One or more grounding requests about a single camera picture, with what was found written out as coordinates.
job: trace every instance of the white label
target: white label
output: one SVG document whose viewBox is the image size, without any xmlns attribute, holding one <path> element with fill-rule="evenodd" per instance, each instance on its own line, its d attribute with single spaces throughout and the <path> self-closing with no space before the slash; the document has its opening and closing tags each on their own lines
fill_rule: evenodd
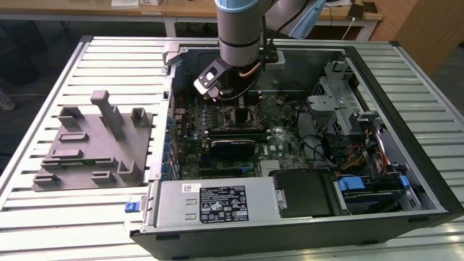
<svg viewBox="0 0 464 261">
<path fill-rule="evenodd" d="M 201 183 L 182 184 L 181 191 L 182 192 L 199 192 Z"/>
<path fill-rule="evenodd" d="M 237 211 L 237 212 L 231 212 L 231 216 L 245 216 L 247 214 L 246 211 Z"/>
<path fill-rule="evenodd" d="M 161 12 L 141 12 L 142 15 L 161 15 Z"/>
</svg>

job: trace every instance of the blue latch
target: blue latch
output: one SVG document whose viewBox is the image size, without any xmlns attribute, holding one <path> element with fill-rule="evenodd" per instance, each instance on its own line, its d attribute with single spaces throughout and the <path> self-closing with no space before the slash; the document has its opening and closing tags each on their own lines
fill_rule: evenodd
<svg viewBox="0 0 464 261">
<path fill-rule="evenodd" d="M 346 177 L 337 181 L 341 191 L 350 189 L 363 189 L 363 183 L 359 177 Z"/>
<path fill-rule="evenodd" d="M 402 187 L 406 188 L 409 186 L 409 180 L 407 180 L 406 176 L 401 175 L 399 181 L 401 181 Z"/>
<path fill-rule="evenodd" d="M 135 202 L 126 202 L 125 203 L 125 213 L 135 213 L 139 212 L 139 201 Z"/>
</svg>

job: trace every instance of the warning label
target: warning label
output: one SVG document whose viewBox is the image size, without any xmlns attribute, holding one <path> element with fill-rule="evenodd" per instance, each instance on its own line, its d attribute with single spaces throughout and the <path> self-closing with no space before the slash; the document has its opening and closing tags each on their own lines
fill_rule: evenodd
<svg viewBox="0 0 464 261">
<path fill-rule="evenodd" d="M 199 188 L 199 221 L 219 223 L 247 220 L 245 186 Z"/>
</svg>

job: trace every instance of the gray plastic part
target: gray plastic part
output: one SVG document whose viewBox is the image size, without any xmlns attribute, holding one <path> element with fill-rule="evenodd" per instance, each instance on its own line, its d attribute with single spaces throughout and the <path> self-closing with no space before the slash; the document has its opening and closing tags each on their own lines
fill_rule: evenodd
<svg viewBox="0 0 464 261">
<path fill-rule="evenodd" d="M 55 186 L 59 182 L 59 178 L 54 174 L 46 174 L 34 177 L 34 183 L 41 187 Z"/>
<path fill-rule="evenodd" d="M 114 175 L 110 174 L 110 171 L 93 171 L 91 180 L 95 184 L 107 184 L 115 182 Z"/>
<path fill-rule="evenodd" d="M 147 126 L 150 124 L 143 108 L 135 108 L 131 110 L 130 119 L 134 127 Z"/>
<path fill-rule="evenodd" d="M 75 158 L 81 158 L 82 156 L 82 152 L 81 150 L 55 150 L 53 151 L 50 157 L 51 158 L 58 158 L 58 159 L 75 159 Z"/>
<path fill-rule="evenodd" d="M 115 140 L 125 138 L 121 123 L 121 114 L 117 107 L 111 107 L 107 102 L 109 93 L 106 90 L 93 91 L 89 98 L 93 105 L 98 106 L 103 124 L 109 127 L 109 130 Z"/>
<path fill-rule="evenodd" d="M 59 134 L 57 139 L 62 143 L 74 142 L 74 141 L 86 141 L 87 135 L 85 132 L 62 133 L 62 134 Z"/>
<path fill-rule="evenodd" d="M 82 115 L 75 107 L 62 108 L 63 122 L 77 125 L 59 127 L 33 191 L 141 185 L 153 115 L 141 108 L 119 114 L 115 107 L 107 106 L 111 116 L 103 121 L 98 114 Z M 115 125 L 123 139 L 114 139 L 109 122 L 119 122 Z"/>
</svg>

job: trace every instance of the motherboard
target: motherboard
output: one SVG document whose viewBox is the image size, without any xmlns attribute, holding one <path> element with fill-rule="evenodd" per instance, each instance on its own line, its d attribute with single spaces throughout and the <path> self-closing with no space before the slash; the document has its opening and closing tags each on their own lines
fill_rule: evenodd
<svg viewBox="0 0 464 261">
<path fill-rule="evenodd" d="M 267 168 L 307 168 L 310 161 L 294 128 L 301 101 L 286 98 L 285 94 L 258 95 L 254 105 L 242 112 L 233 106 L 197 100 L 177 109 L 179 179 L 261 177 Z M 218 157 L 213 146 L 235 140 L 249 142 L 253 151 L 239 149 L 238 155 L 231 155 L 230 148 L 226 153 L 231 156 Z"/>
</svg>

